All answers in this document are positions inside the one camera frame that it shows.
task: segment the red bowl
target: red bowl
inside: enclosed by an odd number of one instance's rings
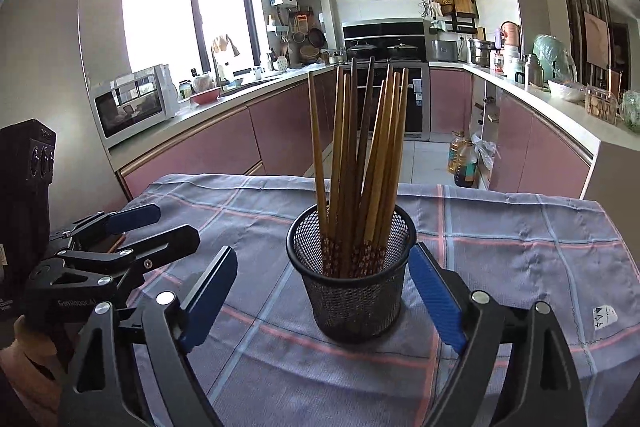
[[[207,89],[206,91],[191,95],[191,100],[198,105],[205,105],[206,103],[215,102],[219,96],[220,88],[214,87],[213,89]]]

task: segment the microwave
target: microwave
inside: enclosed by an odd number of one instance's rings
[[[90,98],[107,149],[178,112],[178,90],[166,64],[100,84],[91,89]]]

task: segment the gray tablecloth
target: gray tablecloth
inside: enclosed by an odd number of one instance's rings
[[[172,174],[129,206],[144,203],[158,204],[162,218],[130,232],[128,242],[188,223],[201,244],[148,274],[131,302],[166,289],[184,293],[223,245],[238,254],[225,306],[189,355],[226,426],[421,425],[456,357],[434,332],[408,271],[401,316],[389,334],[353,347],[319,331],[285,250],[290,224],[315,203],[313,180]],[[418,240],[469,288],[505,305],[553,306],[590,426],[606,422],[640,373],[640,275],[603,209],[591,201],[442,185],[400,185],[398,204],[414,220]],[[594,310],[605,305],[618,320],[596,329]],[[171,425],[145,347],[136,355],[156,422]],[[507,361],[501,349],[478,425],[492,415]]]

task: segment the cutting board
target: cutting board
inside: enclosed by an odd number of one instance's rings
[[[456,5],[456,13],[476,13],[476,5],[471,0],[453,0]]]

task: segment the tablecloth logo patch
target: tablecloth logo patch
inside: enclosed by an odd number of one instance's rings
[[[618,314],[611,306],[603,305],[593,309],[593,327],[596,330],[609,326],[618,320]]]

